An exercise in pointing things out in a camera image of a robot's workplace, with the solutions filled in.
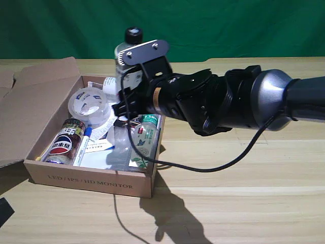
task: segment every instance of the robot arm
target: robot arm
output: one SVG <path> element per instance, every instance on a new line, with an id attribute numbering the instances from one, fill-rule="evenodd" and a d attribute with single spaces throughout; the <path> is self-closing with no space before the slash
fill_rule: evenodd
<path id="1" fill-rule="evenodd" d="M 120 64 L 143 71 L 141 84 L 128 92 L 131 117 L 159 113 L 187 121 L 201 136 L 259 129 L 278 111 L 268 130 L 281 130 L 291 120 L 325 120 L 325 77 L 292 79 L 258 65 L 224 76 L 209 69 L 177 74 L 166 59 L 168 48 L 166 41 L 154 40 L 119 53 Z M 125 101 L 113 109 L 116 116 L 126 115 Z"/>

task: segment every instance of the blue marker cap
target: blue marker cap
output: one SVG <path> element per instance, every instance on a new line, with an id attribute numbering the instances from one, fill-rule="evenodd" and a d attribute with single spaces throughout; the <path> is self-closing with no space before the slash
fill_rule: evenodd
<path id="1" fill-rule="evenodd" d="M 87 127 L 86 130 L 85 130 L 85 134 L 84 135 L 90 137 L 91 131 L 92 131 L 92 128 L 91 127 Z"/>

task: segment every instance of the black bottle cap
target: black bottle cap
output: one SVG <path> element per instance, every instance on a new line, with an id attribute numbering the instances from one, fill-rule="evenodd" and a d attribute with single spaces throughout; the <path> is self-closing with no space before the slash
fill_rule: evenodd
<path id="1" fill-rule="evenodd" d="M 142 30 L 138 27 L 130 27 L 125 30 L 124 40 L 126 43 L 138 45 L 142 43 Z"/>

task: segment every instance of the tape roll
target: tape roll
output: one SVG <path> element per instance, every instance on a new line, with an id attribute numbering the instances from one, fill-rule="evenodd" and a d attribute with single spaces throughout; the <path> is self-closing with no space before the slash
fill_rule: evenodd
<path id="1" fill-rule="evenodd" d="M 111 106 L 105 93 L 94 87 L 83 88 L 74 93 L 69 99 L 68 109 L 73 118 L 92 128 L 103 125 L 111 114 Z"/>

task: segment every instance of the pepsi can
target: pepsi can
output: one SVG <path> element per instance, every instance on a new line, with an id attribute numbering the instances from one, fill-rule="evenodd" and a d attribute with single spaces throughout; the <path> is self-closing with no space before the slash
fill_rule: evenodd
<path id="1" fill-rule="evenodd" d="M 64 121 L 45 162 L 72 165 L 85 129 L 84 122 L 78 119 Z"/>

